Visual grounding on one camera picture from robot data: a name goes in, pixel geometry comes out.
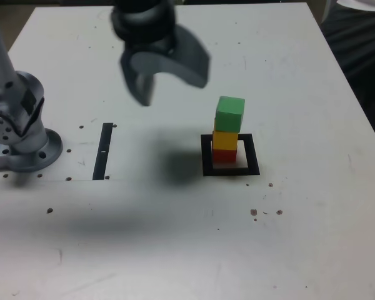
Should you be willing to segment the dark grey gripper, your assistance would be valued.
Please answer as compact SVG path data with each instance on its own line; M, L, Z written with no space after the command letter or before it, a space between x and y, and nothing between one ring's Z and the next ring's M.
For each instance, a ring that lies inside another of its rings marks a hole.
M209 81L210 55L200 40L181 25L174 35L153 42L124 41L120 58L124 81L131 96L141 105L152 104L157 73L177 76L186 84L205 88Z

